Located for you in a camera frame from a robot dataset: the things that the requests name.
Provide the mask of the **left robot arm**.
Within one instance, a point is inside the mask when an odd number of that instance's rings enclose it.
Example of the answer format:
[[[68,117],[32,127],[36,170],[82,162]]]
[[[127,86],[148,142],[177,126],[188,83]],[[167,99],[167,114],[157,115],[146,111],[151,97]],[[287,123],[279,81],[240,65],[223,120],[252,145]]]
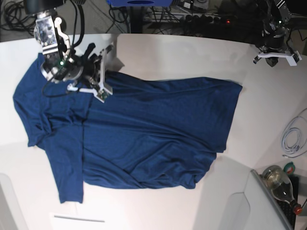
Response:
[[[266,16],[263,18],[262,38],[256,44],[259,53],[253,59],[257,64],[261,59],[265,59],[267,64],[274,67],[279,58],[287,60],[290,66],[296,66],[295,52],[285,41],[289,30],[285,25],[290,20],[290,12],[284,0],[266,0]]]

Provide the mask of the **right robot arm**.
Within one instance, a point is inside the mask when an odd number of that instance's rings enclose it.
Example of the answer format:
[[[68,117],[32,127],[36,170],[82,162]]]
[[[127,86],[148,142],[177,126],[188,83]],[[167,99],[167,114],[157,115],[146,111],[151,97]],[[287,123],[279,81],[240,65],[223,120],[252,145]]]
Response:
[[[63,0],[25,0],[25,12],[35,17],[34,37],[42,46],[45,59],[41,66],[43,76],[49,82],[82,82],[96,91],[102,89],[104,75],[101,73],[103,55],[93,53],[95,44],[90,43],[82,56],[75,48],[81,44],[85,34],[83,0],[71,1],[75,18],[81,19],[79,38],[65,34],[66,23],[56,9],[65,4]]]

